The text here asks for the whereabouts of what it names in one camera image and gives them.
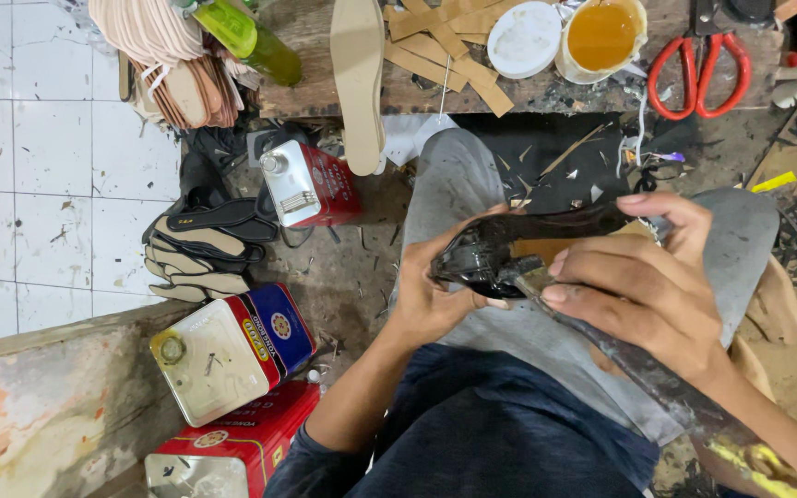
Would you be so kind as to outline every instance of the metal tool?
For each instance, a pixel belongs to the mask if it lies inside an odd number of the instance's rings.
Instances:
[[[540,293],[555,280],[539,256],[515,259],[500,271],[500,280],[515,285],[556,322],[583,334],[684,427],[688,435],[699,439],[704,447],[733,465],[744,478],[777,496],[797,498],[795,470],[735,416],[644,349],[549,308],[540,299]]]
[[[663,50],[654,59],[651,71],[648,73],[648,100],[658,114],[667,119],[684,119],[691,115],[694,110],[704,118],[715,118],[726,113],[736,106],[740,98],[749,88],[752,79],[752,63],[749,60],[749,53],[740,43],[739,39],[731,32],[723,32],[714,23],[715,14],[718,12],[718,0],[692,0],[691,28],[683,36],[676,36],[663,47]],[[697,37],[708,37],[708,52],[706,60],[703,61],[700,78],[698,80],[694,62],[692,39]],[[734,91],[725,102],[713,109],[706,108],[706,93],[709,88],[709,81],[712,79],[712,71],[715,68],[715,61],[725,46],[737,62],[737,85]],[[684,108],[681,111],[670,111],[661,101],[657,92],[657,77],[663,68],[663,64],[678,50],[681,57],[682,77],[684,78]]]

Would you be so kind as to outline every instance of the wooden board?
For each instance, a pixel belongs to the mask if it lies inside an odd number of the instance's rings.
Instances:
[[[674,36],[688,28],[690,0],[642,0],[648,11],[649,41],[642,48],[640,67],[647,70],[650,61]],[[264,78],[260,85],[260,115],[264,117],[309,117],[340,115],[340,103],[334,85],[334,74],[328,49],[333,0],[274,0],[259,10],[259,19],[297,51],[303,64],[303,80],[293,88],[272,84]],[[752,84],[737,108],[761,108],[770,105],[770,91],[779,66],[779,47],[783,36],[777,32],[756,30],[731,22],[719,15],[717,24],[734,28],[749,51],[752,60]],[[489,66],[484,51],[470,49],[473,60]],[[736,66],[726,51],[715,65],[712,85],[707,98],[708,107],[716,107],[731,95]],[[411,81],[412,74],[393,63],[383,64],[383,114],[437,113],[441,101],[441,87],[420,89]],[[503,91],[515,103],[512,112],[536,113],[603,113],[631,111],[638,108],[638,98],[624,87],[637,92],[644,88],[644,80],[620,73],[619,81],[608,78],[594,85],[569,83],[554,69],[542,71],[523,80],[497,80]],[[672,88],[667,99],[670,108],[681,107],[683,85],[681,64],[672,58],[663,67],[658,91]],[[445,97],[447,113],[487,113],[488,106],[467,86],[462,92],[448,92]]]

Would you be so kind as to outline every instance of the yellow tape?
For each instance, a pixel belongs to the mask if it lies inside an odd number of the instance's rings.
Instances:
[[[752,192],[764,192],[765,190],[775,189],[776,187],[780,187],[782,185],[791,184],[792,182],[797,182],[797,178],[795,174],[791,171],[785,172],[783,175],[774,176],[773,178],[769,179],[767,182],[761,182],[760,184],[752,187]]]

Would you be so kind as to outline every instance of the scissors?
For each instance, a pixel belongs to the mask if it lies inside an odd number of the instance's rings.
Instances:
[[[749,60],[749,53],[734,33],[724,33],[715,26],[714,17],[717,12],[718,0],[692,0],[691,29],[684,35],[673,38],[654,59],[651,72],[648,74],[648,100],[660,116],[678,120],[686,118],[696,110],[697,114],[704,118],[715,118],[736,106],[749,88],[749,82],[752,79],[752,63]],[[703,62],[699,81],[696,75],[697,66],[693,60],[692,38],[694,36],[707,36],[709,39],[709,49],[706,60]],[[722,46],[731,52],[737,62],[737,85],[724,104],[710,110],[706,108],[706,92]],[[684,108],[681,111],[670,111],[657,95],[657,76],[659,76],[663,64],[676,50],[679,50],[684,78]]]

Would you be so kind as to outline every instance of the wall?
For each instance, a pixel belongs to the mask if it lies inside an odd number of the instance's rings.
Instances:
[[[0,497],[81,497],[184,425],[149,338],[169,301],[0,339]]]

